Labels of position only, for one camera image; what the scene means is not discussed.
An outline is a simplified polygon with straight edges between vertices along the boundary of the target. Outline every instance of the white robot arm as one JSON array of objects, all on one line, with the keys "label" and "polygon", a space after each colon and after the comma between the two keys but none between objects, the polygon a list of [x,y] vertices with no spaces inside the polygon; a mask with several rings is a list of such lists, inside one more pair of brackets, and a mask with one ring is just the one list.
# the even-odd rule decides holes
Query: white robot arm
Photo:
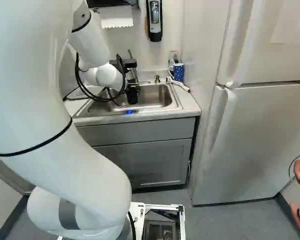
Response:
[{"label": "white robot arm", "polygon": [[127,222],[131,185],[82,139],[60,98],[68,39],[83,71],[102,66],[97,78],[122,85],[85,0],[0,1],[0,159],[37,185],[27,206],[37,227],[71,239],[115,240]]}]

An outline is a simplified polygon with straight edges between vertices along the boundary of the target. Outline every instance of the gray countertop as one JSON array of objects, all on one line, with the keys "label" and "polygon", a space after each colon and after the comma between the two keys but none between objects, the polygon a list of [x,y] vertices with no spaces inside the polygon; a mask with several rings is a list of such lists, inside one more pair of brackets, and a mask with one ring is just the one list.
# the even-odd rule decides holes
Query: gray countertop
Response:
[{"label": "gray countertop", "polygon": [[[161,75],[161,79],[165,79],[164,74],[166,72],[156,72]],[[149,76],[154,76],[153,71],[142,72],[142,79],[151,79]],[[151,120],[163,120],[163,119],[176,119],[176,118],[188,118],[201,115],[201,109],[198,106],[195,99],[189,92],[183,90],[180,86],[173,84],[177,97],[182,105],[182,109],[171,109],[167,111],[159,112],[143,112],[125,115],[111,115],[111,116],[98,116],[98,117],[82,117],[74,118],[73,122],[77,127],[82,126],[94,126],[94,125],[106,125],[106,124],[120,124],[131,123]],[[77,113],[77,111],[85,105],[89,99],[81,100],[65,100],[64,105],[71,116]]]}]

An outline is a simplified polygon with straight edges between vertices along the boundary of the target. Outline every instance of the white refrigerator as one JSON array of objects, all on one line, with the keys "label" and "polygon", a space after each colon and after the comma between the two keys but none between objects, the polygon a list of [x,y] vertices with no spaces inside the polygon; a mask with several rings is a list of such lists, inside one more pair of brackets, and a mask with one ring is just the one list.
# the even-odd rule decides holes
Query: white refrigerator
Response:
[{"label": "white refrigerator", "polygon": [[300,0],[233,0],[226,25],[194,205],[272,198],[300,154]]}]

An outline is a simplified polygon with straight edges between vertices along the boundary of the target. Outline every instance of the sink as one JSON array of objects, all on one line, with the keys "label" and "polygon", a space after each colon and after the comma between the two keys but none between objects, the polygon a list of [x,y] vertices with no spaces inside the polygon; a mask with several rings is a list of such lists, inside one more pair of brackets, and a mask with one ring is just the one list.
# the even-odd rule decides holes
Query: sink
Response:
[{"label": "sink", "polygon": [[[91,118],[111,115],[130,115],[136,113],[149,113],[158,111],[168,111],[182,109],[175,89],[166,83],[140,83],[140,92],[138,103],[128,104],[125,94],[119,96],[114,101],[97,102],[94,100],[88,101],[81,109],[73,116],[73,118]],[[110,90],[111,96],[116,93]],[[102,98],[110,98],[107,91],[103,91],[100,95]]]}]

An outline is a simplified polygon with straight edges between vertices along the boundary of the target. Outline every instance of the gray floor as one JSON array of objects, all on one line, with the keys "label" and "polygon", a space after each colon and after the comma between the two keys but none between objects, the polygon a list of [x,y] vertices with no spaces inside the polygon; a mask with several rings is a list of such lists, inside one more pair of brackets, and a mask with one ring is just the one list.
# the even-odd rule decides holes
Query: gray floor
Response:
[{"label": "gray floor", "polygon": [[[192,207],[186,189],[138,193],[134,202],[183,204],[187,240],[299,240],[275,200],[225,206]],[[7,240],[55,240],[37,229],[24,213]]]}]

